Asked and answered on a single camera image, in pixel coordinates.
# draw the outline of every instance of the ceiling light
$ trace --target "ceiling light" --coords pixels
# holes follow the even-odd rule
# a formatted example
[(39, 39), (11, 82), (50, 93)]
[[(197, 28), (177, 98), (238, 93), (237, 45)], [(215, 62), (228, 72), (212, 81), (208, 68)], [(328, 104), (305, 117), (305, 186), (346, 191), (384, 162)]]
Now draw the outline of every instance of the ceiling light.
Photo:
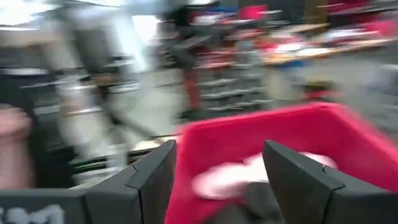
[(0, 9), (11, 9), (21, 7), (24, 4), (23, 0), (0, 1)]
[(39, 30), (38, 28), (24, 28), (24, 27), (1, 27), (0, 30), (4, 31), (33, 31), (33, 30)]
[(149, 44), (156, 35), (160, 21), (155, 16), (132, 16), (131, 20), (141, 41)]
[(60, 6), (33, 2), (30, 4), (28, 3), (26, 7), (28, 8), (28, 12), (30, 14), (37, 14), (57, 9)]
[(28, 22), (32, 22), (36, 19), (36, 17), (31, 16), (30, 14), (25, 14), (22, 12), (4, 12), (0, 14), (0, 25), (5, 26), (16, 26), (19, 24), (25, 24)]
[(76, 2), (84, 2), (95, 4), (98, 6), (120, 7), (124, 5), (125, 0), (73, 0)]

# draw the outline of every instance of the red bin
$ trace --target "red bin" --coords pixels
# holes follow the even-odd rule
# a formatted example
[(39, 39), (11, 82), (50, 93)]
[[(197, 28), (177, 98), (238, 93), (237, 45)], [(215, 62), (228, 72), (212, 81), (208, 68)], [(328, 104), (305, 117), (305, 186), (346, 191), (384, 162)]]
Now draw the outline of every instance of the red bin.
[(398, 191), (394, 143), (341, 105), (313, 103), (275, 111), (193, 123), (178, 145), (174, 186), (165, 224), (205, 220), (231, 200), (204, 200), (192, 191), (197, 174), (223, 162), (241, 162), (262, 152), (264, 140), (332, 158), (338, 169)]

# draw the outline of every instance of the blue object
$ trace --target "blue object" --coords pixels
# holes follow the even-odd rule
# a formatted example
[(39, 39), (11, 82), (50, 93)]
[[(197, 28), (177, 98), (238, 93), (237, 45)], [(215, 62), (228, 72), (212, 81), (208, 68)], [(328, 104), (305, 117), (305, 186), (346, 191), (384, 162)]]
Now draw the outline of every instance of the blue object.
[(279, 65), (278, 68), (302, 68), (308, 65), (308, 61), (298, 60), (293, 62), (287, 62)]
[(238, 9), (236, 7), (214, 7), (211, 8), (209, 10), (207, 10), (207, 12), (228, 12), (228, 13), (234, 13), (236, 12)]

